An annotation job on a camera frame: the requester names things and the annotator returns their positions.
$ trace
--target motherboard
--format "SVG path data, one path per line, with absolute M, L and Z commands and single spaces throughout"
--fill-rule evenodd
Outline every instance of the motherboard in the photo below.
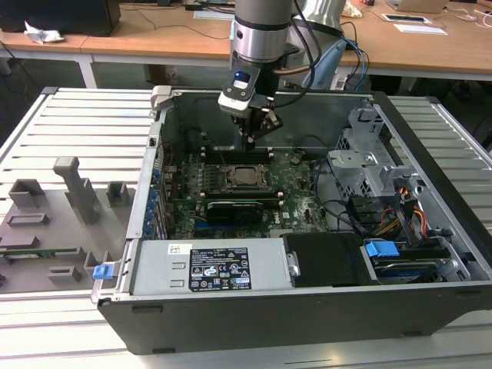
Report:
M 176 157 L 163 170 L 171 172 L 163 183 L 168 239 L 328 231 L 312 190 L 315 161 L 304 158 L 293 149 Z

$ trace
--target circuit board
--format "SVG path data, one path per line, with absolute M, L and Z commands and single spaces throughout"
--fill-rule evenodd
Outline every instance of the circuit board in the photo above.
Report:
M 300 161 L 293 165 L 291 159 L 293 150 L 275 150 L 271 162 L 261 165 L 262 175 L 268 178 L 268 186 L 275 194 L 265 194 L 263 203 L 275 203 L 276 206 L 265 206 L 262 210 L 261 221 L 257 224 L 244 225 L 210 225 L 204 214 L 200 213 L 207 198 L 204 198 L 203 188 L 207 187 L 206 172 L 217 172 L 221 176 L 220 184 L 213 184 L 220 189 L 226 183 L 224 165 L 206 165 L 199 155 L 188 155 L 177 164 L 173 188 L 177 191 L 170 193 L 167 204 L 171 212 L 172 225 L 169 227 L 170 239 L 197 238 L 270 238 L 281 237 L 285 233 L 308 233 L 327 231 L 324 212 L 317 204 L 314 192 L 310 189 L 312 170 L 309 161 Z M 282 193 L 282 200 L 276 197 Z M 246 201 L 248 197 L 240 194 L 238 200 L 228 198 L 227 201 Z

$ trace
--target floor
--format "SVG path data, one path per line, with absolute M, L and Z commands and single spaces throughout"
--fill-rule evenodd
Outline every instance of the floor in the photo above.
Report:
M 3 142 L 22 119 L 23 115 L 44 86 L 83 88 L 84 82 L 78 65 L 70 61 L 23 60 L 12 67 L 12 74 L 1 76 L 0 80 L 0 142 Z M 151 83 L 145 81 L 142 65 L 95 63 L 95 75 L 101 88 L 143 88 L 150 89 Z M 26 75 L 28 71 L 37 85 Z M 194 88 L 220 88 L 224 78 L 221 68 L 177 67 L 176 85 Z M 401 84 L 399 95 L 409 95 Z M 459 101 L 448 93 L 450 82 L 444 80 L 420 80 L 417 86 L 419 95 L 437 96 L 450 113 L 468 130 L 477 130 L 478 141 L 484 139 L 492 126 L 492 95 L 484 93 L 476 83 L 472 84 L 471 101 Z

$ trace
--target desk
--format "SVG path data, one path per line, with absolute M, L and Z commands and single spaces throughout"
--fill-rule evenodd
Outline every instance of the desk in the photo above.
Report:
M 157 26 L 172 26 L 154 30 Z M 184 27 L 211 35 L 216 40 Z M 4 43 L 17 58 L 75 61 L 87 88 L 97 88 L 92 62 L 117 62 L 156 65 L 194 65 L 228 67 L 231 22 L 195 19 L 184 8 L 122 5 L 121 19 L 111 37 L 64 35 L 65 42 L 39 45 L 22 33 L 5 33 Z M 9 54 L 0 46 L 0 58 Z
M 363 18 L 351 21 L 357 28 L 359 45 L 371 59 L 369 74 L 492 81 L 492 29 L 452 16 L 460 15 L 459 12 L 439 15 L 401 12 L 398 14 L 422 15 L 433 22 L 431 26 L 444 27 L 448 35 L 402 33 L 394 27 L 394 22 L 378 18 L 381 13 L 397 13 L 384 0 L 379 0 L 373 7 L 361 5 L 359 8 L 362 8 Z M 483 16 L 474 9 L 482 12 L 486 9 L 481 5 L 456 2 L 450 2 L 448 8 L 465 8 L 480 21 Z M 344 30 L 348 38 L 354 38 L 351 25 L 344 25 Z M 356 62 L 355 53 L 346 52 L 339 74 L 350 72 L 347 66 Z
M 487 9 L 481 5 L 450 3 L 450 8 Z M 58 44 L 37 45 L 23 34 L 6 34 L 5 43 L 19 58 L 70 60 L 79 63 L 85 84 L 97 88 L 92 62 L 121 62 L 155 65 L 195 65 L 227 67 L 230 41 L 229 21 L 194 19 L 193 12 L 183 8 L 174 10 L 121 11 L 121 22 L 110 38 L 68 35 L 67 41 Z M 376 14 L 395 13 L 379 0 L 374 7 L 365 8 Z M 156 26 L 187 25 L 212 39 L 183 27 Z M 428 18 L 441 15 L 422 14 Z M 357 27 L 358 41 L 371 58 L 370 74 L 398 75 L 423 78 L 450 78 L 492 81 L 492 29 L 480 28 L 453 16 L 435 21 L 445 26 L 448 36 L 419 35 L 399 32 L 392 23 L 383 22 L 376 15 L 366 12 L 363 18 L 342 18 Z M 353 38 L 350 25 L 344 30 Z M 0 48 L 0 58 L 8 53 Z M 357 59 L 353 52 L 346 52 L 337 70 L 338 79 L 351 73 Z

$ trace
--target warning label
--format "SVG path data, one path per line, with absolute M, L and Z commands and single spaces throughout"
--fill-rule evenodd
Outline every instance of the warning label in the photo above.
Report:
M 191 249 L 189 288 L 193 292 L 251 290 L 248 249 Z

